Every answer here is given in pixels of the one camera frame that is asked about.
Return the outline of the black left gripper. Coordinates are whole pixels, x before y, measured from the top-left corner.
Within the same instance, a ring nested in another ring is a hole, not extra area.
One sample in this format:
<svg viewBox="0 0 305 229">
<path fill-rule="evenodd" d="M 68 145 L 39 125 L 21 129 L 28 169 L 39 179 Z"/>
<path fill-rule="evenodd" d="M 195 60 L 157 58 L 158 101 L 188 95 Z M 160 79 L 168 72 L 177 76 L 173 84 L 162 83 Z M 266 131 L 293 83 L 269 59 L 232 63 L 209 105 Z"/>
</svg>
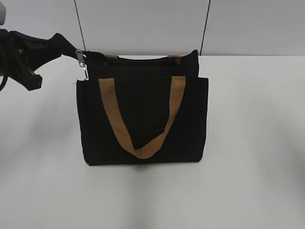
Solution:
<svg viewBox="0 0 305 229">
<path fill-rule="evenodd" d="M 27 56 L 31 62 L 49 62 L 62 55 L 78 59 L 83 54 L 81 49 L 74 47 L 60 33 L 54 34 L 50 39 L 40 39 L 24 36 L 24 44 L 27 48 Z M 11 34 L 0 30 L 0 81 L 6 83 L 12 78 L 28 91 L 40 89 L 42 77 L 35 74 L 30 66 L 25 65 L 20 51 L 15 47 Z"/>
</svg>

